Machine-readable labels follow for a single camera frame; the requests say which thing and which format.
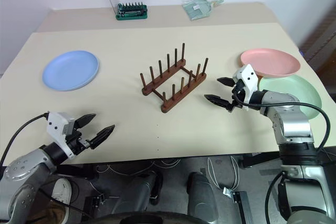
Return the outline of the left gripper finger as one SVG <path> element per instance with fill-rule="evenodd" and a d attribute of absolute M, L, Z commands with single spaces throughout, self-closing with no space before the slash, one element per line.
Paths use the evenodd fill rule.
<path fill-rule="evenodd" d="M 95 113 L 91 113 L 91 114 L 85 114 L 80 118 L 76 119 L 74 122 L 74 129 L 77 130 L 83 128 L 84 126 L 89 124 L 95 118 L 95 116 L 96 116 Z"/>
<path fill-rule="evenodd" d="M 115 125 L 111 125 L 108 127 L 105 127 L 100 132 L 97 133 L 97 135 L 90 140 L 90 148 L 95 149 L 97 148 L 101 143 L 103 143 L 113 132 L 115 128 Z"/>

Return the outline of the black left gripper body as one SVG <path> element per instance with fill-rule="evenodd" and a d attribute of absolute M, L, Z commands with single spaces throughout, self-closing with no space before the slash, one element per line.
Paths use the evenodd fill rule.
<path fill-rule="evenodd" d="M 74 155 L 79 155 L 84 150 L 90 147 L 88 140 L 82 139 L 82 133 L 78 130 L 73 130 L 71 134 L 65 137 L 66 144 Z"/>

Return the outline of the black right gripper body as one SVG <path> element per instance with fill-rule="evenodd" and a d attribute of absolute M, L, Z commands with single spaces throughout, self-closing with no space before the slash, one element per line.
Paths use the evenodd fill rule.
<path fill-rule="evenodd" d="M 237 108 L 243 108 L 243 103 L 245 99 L 245 84 L 242 80 L 238 80 L 235 82 L 234 80 L 229 80 L 228 81 L 228 86 L 233 87 L 232 89 L 232 102 L 229 103 L 227 107 L 228 112 L 232 112 L 235 107 Z"/>

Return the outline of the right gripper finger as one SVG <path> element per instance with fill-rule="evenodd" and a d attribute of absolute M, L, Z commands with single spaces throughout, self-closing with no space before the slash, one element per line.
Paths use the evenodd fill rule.
<path fill-rule="evenodd" d="M 228 87 L 234 87 L 235 86 L 235 81 L 232 78 L 229 77 L 221 77 L 217 79 L 218 82 L 221 84 L 228 86 Z"/>
<path fill-rule="evenodd" d="M 232 107 L 232 104 L 229 101 L 224 100 L 221 97 L 213 95 L 213 94 L 205 94 L 204 97 L 209 102 L 211 102 L 212 104 L 214 104 L 216 106 L 219 106 L 219 107 L 222 107 L 222 108 L 225 108 L 229 112 L 232 111 L 233 107 Z"/>

